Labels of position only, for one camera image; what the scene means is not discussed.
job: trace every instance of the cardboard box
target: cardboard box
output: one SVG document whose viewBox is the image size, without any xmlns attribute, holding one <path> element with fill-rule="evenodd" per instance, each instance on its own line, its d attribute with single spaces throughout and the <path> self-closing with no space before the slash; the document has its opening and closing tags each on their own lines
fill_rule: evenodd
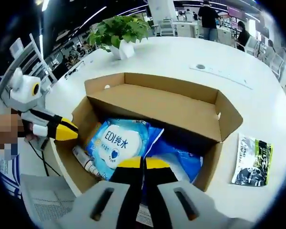
<svg viewBox="0 0 286 229">
<path fill-rule="evenodd" d="M 79 128 L 79 139 L 55 142 L 62 163 L 81 192 L 97 180 L 78 163 L 72 148 L 75 144 L 86 145 L 98 123 L 107 117 L 144 119 L 164 125 L 164 133 L 172 132 L 175 136 L 187 133 L 187 139 L 178 141 L 193 142 L 193 147 L 205 150 L 203 166 L 194 182 L 203 191 L 207 190 L 216 170 L 222 142 L 243 121 L 219 90 L 178 79 L 118 73 L 87 80 L 85 88 L 87 96 L 72 113 L 73 123 Z"/>
</svg>

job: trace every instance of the ceiling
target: ceiling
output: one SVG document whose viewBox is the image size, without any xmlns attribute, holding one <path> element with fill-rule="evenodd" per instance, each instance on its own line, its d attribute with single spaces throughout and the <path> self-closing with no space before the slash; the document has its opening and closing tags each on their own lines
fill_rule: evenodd
<svg viewBox="0 0 286 229">
<path fill-rule="evenodd" d="M 252 4 L 254 3 L 252 0 L 210 1 L 228 4 L 246 12 L 254 10 L 248 3 L 245 3 L 248 1 Z M 81 27 L 78 34 L 103 19 L 146 5 L 144 0 L 50 0 L 47 9 L 42 12 L 42 2 L 43 0 L 9 1 L 9 6 L 6 7 L 6 1 L 0 1 L 0 74 L 4 73 L 7 65 L 12 61 L 9 47 L 18 37 L 25 46 L 30 42 L 29 34 L 32 33 L 39 45 L 38 37 L 42 33 L 43 53 L 46 58 L 52 53 L 54 46 L 66 42 L 78 27 L 103 7 L 106 8 Z M 195 2 L 191 0 L 174 2 L 175 6 L 193 3 Z M 56 41 L 62 31 L 68 30 L 70 32 L 66 36 Z"/>
</svg>

